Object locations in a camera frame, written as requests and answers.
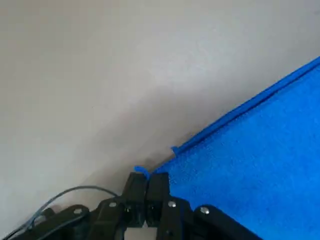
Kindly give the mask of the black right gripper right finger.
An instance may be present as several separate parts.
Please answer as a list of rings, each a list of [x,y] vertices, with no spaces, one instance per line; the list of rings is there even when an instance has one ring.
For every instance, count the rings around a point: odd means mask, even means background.
[[[157,240],[260,240],[220,209],[171,196],[168,173],[155,173],[146,191],[146,223],[156,228]]]

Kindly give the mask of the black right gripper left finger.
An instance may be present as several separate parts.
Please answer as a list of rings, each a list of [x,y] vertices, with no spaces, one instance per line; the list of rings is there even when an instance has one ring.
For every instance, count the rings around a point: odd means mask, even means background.
[[[69,188],[45,203],[26,223],[5,236],[6,240],[123,240],[128,228],[143,226],[147,178],[132,172],[121,195],[93,185]],[[111,195],[96,209],[82,204],[55,212],[50,204],[75,190],[99,190]]]

